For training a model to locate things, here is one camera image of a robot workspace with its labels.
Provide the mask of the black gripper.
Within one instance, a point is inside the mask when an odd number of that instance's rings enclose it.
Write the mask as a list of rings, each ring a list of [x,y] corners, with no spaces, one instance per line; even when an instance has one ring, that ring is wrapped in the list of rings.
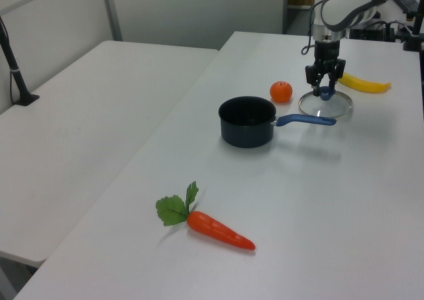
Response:
[[[315,41],[313,65],[305,67],[306,82],[311,86],[313,95],[319,97],[321,94],[320,84],[323,75],[319,66],[333,65],[329,73],[329,96],[335,94],[335,85],[344,74],[346,61],[339,59],[340,41],[319,42]]]

